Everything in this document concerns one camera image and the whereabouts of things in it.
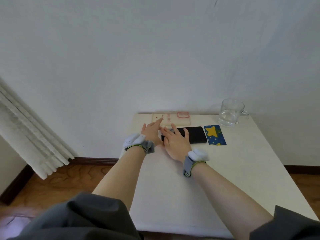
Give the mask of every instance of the glass mug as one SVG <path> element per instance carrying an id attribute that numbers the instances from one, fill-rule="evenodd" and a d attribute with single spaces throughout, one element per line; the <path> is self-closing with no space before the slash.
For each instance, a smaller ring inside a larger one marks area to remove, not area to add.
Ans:
<path id="1" fill-rule="evenodd" d="M 233 126 L 238 123 L 240 115 L 246 115 L 248 118 L 249 114 L 244 109 L 245 105 L 243 102 L 234 98 L 226 98 L 222 101 L 218 119 L 219 124 L 224 126 Z"/>

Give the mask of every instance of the white table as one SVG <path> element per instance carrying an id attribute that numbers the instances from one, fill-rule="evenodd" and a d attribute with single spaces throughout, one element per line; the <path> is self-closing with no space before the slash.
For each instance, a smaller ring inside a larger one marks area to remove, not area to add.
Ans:
<path id="1" fill-rule="evenodd" d="M 131 133 L 140 133 L 151 119 L 151 114 L 135 114 Z M 191 115 L 190 126 L 218 125 L 217 119 Z M 318 220 L 252 118 L 241 116 L 238 125 L 221 130 L 227 145 L 192 145 L 208 152 L 212 168 L 271 214 L 278 205 Z M 130 209 L 137 230 L 231 238 L 202 189 L 182 171 L 161 147 L 146 156 Z"/>

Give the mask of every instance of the mug handle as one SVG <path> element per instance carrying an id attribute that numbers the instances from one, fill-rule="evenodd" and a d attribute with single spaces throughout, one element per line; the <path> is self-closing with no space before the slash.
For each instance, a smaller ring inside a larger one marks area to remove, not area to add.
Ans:
<path id="1" fill-rule="evenodd" d="M 249 119 L 249 116 L 250 116 L 250 114 L 247 112 L 247 111 L 242 111 L 242 113 L 241 113 L 242 115 L 245 115 L 246 116 L 246 119 Z"/>

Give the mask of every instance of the white wall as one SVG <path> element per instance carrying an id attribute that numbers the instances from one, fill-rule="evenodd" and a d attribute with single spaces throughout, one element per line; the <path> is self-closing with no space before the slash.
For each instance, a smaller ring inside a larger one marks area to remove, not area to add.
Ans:
<path id="1" fill-rule="evenodd" d="M 320 166 L 320 0 L 0 0 L 0 76 L 81 157 L 133 113 L 235 97 L 284 164 Z"/>
<path id="2" fill-rule="evenodd" d="M 26 162 L 0 136 L 0 194 L 5 191 L 25 166 Z"/>

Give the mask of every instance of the blue card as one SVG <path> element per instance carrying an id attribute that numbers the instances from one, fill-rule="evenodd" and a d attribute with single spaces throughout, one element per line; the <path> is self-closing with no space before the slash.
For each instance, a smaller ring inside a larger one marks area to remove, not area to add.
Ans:
<path id="1" fill-rule="evenodd" d="M 204 131 L 207 136 L 209 145 L 226 145 L 226 141 L 223 137 L 220 125 L 205 125 Z"/>

